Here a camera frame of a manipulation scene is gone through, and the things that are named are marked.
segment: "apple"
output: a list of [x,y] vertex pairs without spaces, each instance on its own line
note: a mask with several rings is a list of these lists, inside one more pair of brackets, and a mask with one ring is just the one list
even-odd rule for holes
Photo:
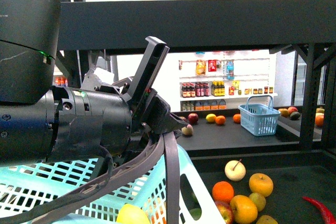
[[236,195],[230,201],[230,206],[238,224],[249,224],[258,217],[258,209],[249,197],[245,195]]
[[188,121],[187,121],[187,118],[185,118],[184,116],[180,116],[180,118],[181,118],[184,122],[186,122],[186,123],[188,122]]
[[185,136],[192,136],[194,134],[194,129],[190,124],[188,124],[186,127],[183,127],[181,131]]
[[228,179],[232,181],[240,181],[245,177],[246,168],[240,161],[242,160],[231,160],[226,164],[224,172]]
[[273,181],[263,173],[254,173],[248,182],[252,193],[260,193],[265,198],[273,191]]
[[189,123],[195,124],[198,121],[198,115],[196,113],[190,113],[188,115],[188,120],[189,120]]
[[256,224],[278,224],[278,222],[269,215],[260,216]]
[[293,112],[299,112],[299,110],[295,107],[289,107],[287,110],[288,110],[289,114],[291,114]]
[[266,199],[260,193],[251,193],[248,197],[253,201],[254,204],[256,204],[258,212],[261,212],[265,208]]
[[215,205],[220,212],[220,215],[225,220],[226,224],[232,224],[234,220],[234,215],[231,209],[231,206],[223,201],[215,201]]

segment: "store shelf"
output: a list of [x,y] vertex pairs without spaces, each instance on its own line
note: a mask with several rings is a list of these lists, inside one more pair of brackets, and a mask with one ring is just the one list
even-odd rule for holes
[[[188,97],[188,98],[181,97],[180,100],[182,102],[184,102],[184,101],[204,101],[204,100],[218,100],[218,99],[237,99],[237,98],[248,98],[250,96],[260,97],[262,95],[265,95],[265,94],[225,95],[225,96],[222,96],[222,97],[215,97],[213,95],[210,95],[209,97]],[[268,94],[268,95],[270,95],[272,97],[277,97],[278,96],[277,93]]]

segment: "orange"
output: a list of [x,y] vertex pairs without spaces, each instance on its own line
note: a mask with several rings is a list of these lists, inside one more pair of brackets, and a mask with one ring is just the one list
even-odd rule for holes
[[318,116],[316,116],[316,118],[315,118],[315,124],[318,127],[322,127],[323,126],[323,121],[324,121],[324,115],[318,115]]
[[254,173],[248,182],[252,193],[260,193],[265,198],[273,191],[273,181],[263,173]]
[[212,197],[214,198],[214,201],[223,201],[229,204],[233,196],[234,190],[229,182],[217,182],[212,188]]
[[234,121],[235,123],[240,123],[240,118],[241,118],[241,115],[240,115],[240,114],[235,114],[235,115],[233,116],[233,121]]
[[230,206],[238,224],[250,224],[258,217],[256,205],[247,196],[236,195],[231,200]]
[[216,119],[215,119],[215,122],[216,122],[216,124],[218,124],[218,125],[224,125],[225,121],[226,121],[226,118],[225,118],[225,116],[223,116],[223,115],[219,115],[219,116],[217,116]]

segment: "green fruit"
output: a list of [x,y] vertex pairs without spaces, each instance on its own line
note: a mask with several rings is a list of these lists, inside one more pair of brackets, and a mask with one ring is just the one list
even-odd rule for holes
[[249,196],[250,200],[256,205],[258,212],[261,212],[266,206],[266,199],[260,193],[251,193]]
[[201,215],[202,215],[201,208],[194,208],[194,209],[191,209],[189,212],[190,212],[190,215],[193,217],[194,220],[199,220]]
[[196,195],[195,195],[194,192],[191,193],[191,197],[193,198],[193,201],[194,201],[196,204],[198,204],[198,199],[197,199],[197,197],[196,197]]
[[278,222],[269,215],[263,215],[256,224],[278,224]]
[[297,119],[300,118],[300,116],[301,116],[300,112],[293,112],[293,113],[291,113],[291,115],[289,116],[289,118],[291,120],[297,120]]
[[324,114],[324,109],[323,108],[317,108],[316,113],[323,113]]

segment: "black shelf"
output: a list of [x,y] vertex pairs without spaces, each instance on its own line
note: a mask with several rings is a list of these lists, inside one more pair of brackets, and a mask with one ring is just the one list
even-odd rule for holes
[[170,52],[327,44],[335,42],[335,9],[335,0],[61,3],[58,50],[142,54],[147,36],[166,42]]

